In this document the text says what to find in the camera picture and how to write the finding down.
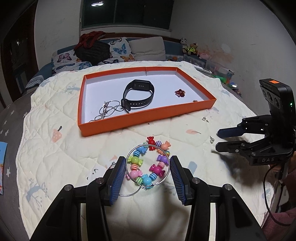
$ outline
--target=black watch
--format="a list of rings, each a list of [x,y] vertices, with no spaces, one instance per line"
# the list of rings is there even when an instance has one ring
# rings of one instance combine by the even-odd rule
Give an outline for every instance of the black watch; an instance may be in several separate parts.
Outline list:
[[[152,95],[144,100],[128,100],[126,95],[130,90],[140,90],[140,91],[150,91]],[[123,98],[121,100],[121,107],[127,112],[131,111],[131,108],[145,107],[149,105],[154,96],[154,86],[150,81],[147,80],[133,80],[130,82],[123,93]]]

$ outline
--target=ceiling light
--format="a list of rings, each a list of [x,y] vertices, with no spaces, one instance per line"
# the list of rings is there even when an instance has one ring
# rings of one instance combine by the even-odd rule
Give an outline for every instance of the ceiling light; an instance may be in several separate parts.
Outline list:
[[[104,2],[96,2],[96,3],[92,3],[92,7],[99,7],[99,6],[103,6],[104,5]]]

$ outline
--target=blue gripper pad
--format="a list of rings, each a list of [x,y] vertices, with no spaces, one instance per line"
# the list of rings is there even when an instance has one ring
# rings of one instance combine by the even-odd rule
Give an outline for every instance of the blue gripper pad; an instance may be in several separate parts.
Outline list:
[[[108,206],[112,206],[118,199],[125,173],[126,159],[120,156],[106,183]]]
[[[232,128],[225,128],[225,129],[220,129],[217,132],[217,136],[224,139],[227,137],[240,137],[243,134],[245,134],[245,129],[242,127],[232,127]]]
[[[173,177],[179,200],[184,206],[191,205],[193,194],[191,191],[190,182],[177,156],[172,156],[170,158],[170,172]]]

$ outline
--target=bag strap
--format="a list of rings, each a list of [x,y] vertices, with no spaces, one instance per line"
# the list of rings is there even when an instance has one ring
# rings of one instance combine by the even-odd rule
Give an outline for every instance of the bag strap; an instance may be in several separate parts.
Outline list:
[[[105,32],[103,32],[103,31],[92,31],[92,32],[90,32],[90,33],[88,33],[88,34],[82,34],[81,36],[80,36],[80,38],[79,38],[79,43],[75,46],[75,48],[74,48],[74,51],[76,50],[76,49],[78,49],[79,47],[81,47],[82,45],[83,45],[83,47],[85,48],[85,49],[89,49],[89,48],[91,48],[92,46],[93,46],[93,44],[94,44],[94,42],[100,37],[100,36],[102,36],[102,35],[104,35],[105,34]],[[92,38],[92,40],[91,40],[91,42],[90,42],[90,44],[89,44],[89,46],[87,45],[87,41],[89,40],[89,39],[91,39]]]

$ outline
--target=human hand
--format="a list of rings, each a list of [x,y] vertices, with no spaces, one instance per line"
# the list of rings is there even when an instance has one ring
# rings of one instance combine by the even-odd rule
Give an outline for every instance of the human hand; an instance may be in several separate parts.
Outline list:
[[[270,167],[274,166],[272,171],[278,172],[281,170],[281,165],[270,165]],[[293,172],[296,169],[296,151],[294,151],[293,156],[289,160],[289,168],[288,173]]]

